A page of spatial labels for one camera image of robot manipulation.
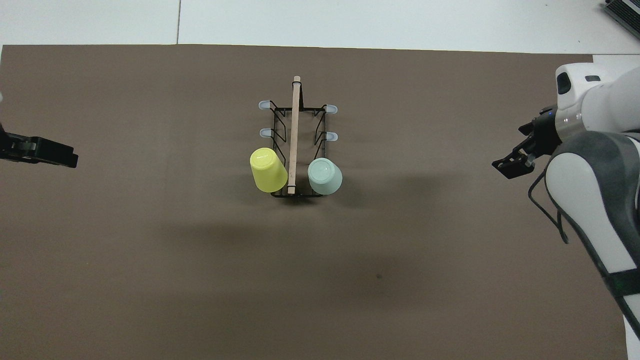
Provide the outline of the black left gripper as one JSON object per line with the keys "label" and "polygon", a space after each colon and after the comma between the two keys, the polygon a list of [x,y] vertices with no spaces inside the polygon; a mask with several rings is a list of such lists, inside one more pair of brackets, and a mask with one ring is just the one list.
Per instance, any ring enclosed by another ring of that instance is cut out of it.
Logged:
{"label": "black left gripper", "polygon": [[[37,160],[27,157],[26,150],[21,148],[22,145],[30,145],[30,142],[9,136],[4,127],[0,126],[0,158],[2,160],[17,163],[38,163]],[[39,161],[56,166],[76,168],[78,159],[79,156],[74,153],[73,146],[39,137]]]}

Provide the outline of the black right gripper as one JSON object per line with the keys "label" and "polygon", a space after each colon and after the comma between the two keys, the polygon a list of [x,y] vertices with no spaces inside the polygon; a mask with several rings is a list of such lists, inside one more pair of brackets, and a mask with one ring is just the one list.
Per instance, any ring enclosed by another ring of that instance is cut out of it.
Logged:
{"label": "black right gripper", "polygon": [[534,147],[517,146],[502,159],[493,161],[493,168],[508,180],[531,174],[535,170],[536,156],[552,155],[560,145],[555,120],[558,108],[556,105],[542,109],[532,121],[519,126],[523,136],[531,136]]}

